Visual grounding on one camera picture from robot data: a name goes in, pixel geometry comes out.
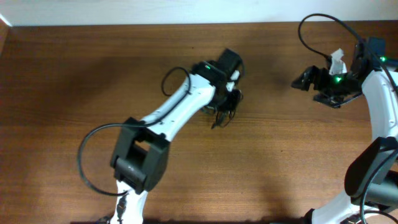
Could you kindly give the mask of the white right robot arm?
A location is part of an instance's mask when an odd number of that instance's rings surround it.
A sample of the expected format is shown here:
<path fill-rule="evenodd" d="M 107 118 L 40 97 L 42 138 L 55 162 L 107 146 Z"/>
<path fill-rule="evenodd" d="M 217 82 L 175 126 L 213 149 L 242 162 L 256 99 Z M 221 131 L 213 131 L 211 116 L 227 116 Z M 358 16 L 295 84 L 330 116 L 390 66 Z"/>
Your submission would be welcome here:
<path fill-rule="evenodd" d="M 309 210 L 303 223 L 361 223 L 375 215 L 389 217 L 397 209 L 397 61 L 386 59 L 384 39 L 359 41 L 351 68 L 337 50 L 326 68 L 308 67 L 291 86 L 318 94 L 314 101 L 340 108 L 364 96 L 372 128 L 372 143 L 351 163 L 345 175 L 345 189 L 318 209 Z"/>

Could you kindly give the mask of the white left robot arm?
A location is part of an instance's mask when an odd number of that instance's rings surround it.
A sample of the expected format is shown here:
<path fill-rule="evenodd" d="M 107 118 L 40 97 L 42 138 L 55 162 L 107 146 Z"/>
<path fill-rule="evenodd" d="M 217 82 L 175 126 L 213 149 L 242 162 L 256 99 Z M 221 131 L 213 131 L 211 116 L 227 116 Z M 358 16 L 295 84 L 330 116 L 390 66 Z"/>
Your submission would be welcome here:
<path fill-rule="evenodd" d="M 215 117 L 212 128 L 227 126 L 243 98 L 237 88 L 243 74 L 242 58 L 225 49 L 218 60 L 195 64 L 180 88 L 154 112 L 123 123 L 110 159 L 118 195 L 108 223 L 144 221 L 147 195 L 167 168 L 174 137 L 197 111 Z"/>

